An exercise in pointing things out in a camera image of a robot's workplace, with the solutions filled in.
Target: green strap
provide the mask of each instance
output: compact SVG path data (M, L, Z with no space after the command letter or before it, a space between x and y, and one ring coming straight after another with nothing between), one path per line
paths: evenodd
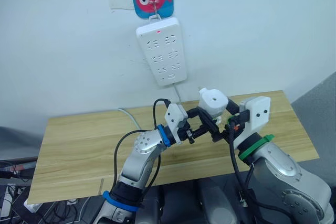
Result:
M243 161L248 155L254 152L257 148L261 147L263 144L266 144L272 141L273 137L274 135L272 134L264 136L262 139L258 140L253 145L251 145L248 149L246 149L243 153L238 155L238 157L240 158L240 160Z

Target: white power strip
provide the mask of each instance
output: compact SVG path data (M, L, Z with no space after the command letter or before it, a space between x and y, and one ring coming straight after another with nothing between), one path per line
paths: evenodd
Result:
M181 28L175 17L141 26L136 36L160 86L187 78Z

